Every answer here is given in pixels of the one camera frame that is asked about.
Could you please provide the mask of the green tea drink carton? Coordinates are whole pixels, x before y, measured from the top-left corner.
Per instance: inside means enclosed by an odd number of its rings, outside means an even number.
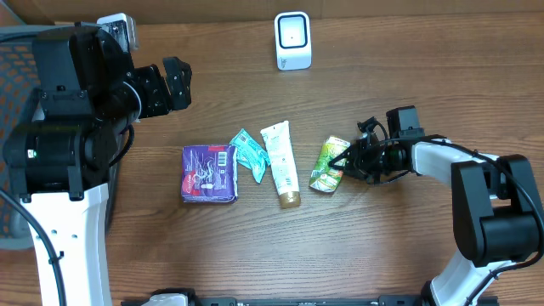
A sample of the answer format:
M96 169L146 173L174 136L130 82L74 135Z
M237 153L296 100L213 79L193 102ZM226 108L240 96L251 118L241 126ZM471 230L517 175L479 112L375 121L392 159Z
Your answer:
M310 188L326 193L332 193L336 190L342 179L343 171L330 167L329 162L343 153L349 146L348 141L336 136L330 136L324 141L310 175Z

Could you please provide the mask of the white tube gold cap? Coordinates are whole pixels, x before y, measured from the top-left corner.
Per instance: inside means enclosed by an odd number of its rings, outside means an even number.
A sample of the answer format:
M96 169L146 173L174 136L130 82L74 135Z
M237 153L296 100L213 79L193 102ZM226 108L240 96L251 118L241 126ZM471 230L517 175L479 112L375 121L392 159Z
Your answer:
M292 151L289 121L276 123L260 131L267 150L280 207L299 207L301 204L298 172Z

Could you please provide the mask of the purple pad package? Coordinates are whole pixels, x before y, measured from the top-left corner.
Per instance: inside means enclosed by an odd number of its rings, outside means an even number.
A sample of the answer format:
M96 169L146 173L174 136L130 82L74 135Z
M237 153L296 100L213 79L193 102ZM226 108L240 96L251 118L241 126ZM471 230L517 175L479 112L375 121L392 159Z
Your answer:
M185 146L182 151L183 202L234 203L238 198L237 149L230 144Z

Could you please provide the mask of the teal snack packet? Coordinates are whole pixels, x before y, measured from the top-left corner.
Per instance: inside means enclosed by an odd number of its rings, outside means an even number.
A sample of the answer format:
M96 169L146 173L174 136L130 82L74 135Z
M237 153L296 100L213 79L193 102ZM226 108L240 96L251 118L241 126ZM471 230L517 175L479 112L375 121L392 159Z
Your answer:
M242 129L229 143L237 149L237 161L250 169L255 181L260 184L270 165L266 150L245 129Z

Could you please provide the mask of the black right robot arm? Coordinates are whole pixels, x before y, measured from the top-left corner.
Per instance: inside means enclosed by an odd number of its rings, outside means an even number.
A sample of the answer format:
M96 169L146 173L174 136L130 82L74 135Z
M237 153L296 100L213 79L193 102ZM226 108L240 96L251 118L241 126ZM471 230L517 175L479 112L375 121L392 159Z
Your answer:
M482 154L433 135L360 139L329 166L368 184L414 173L450 187L456 252L423 286L419 305L475 305L500 274L543 257L543 208L524 156Z

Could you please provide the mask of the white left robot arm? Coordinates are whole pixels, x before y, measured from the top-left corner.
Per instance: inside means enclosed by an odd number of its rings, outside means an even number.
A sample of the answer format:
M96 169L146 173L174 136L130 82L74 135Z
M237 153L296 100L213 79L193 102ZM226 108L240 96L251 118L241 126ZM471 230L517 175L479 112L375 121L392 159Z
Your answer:
M109 305L105 251L111 169L127 154L133 124L190 105L190 65L133 64L126 34L74 25L4 34L31 44L43 116L19 123L3 157L4 200L28 223L45 305Z

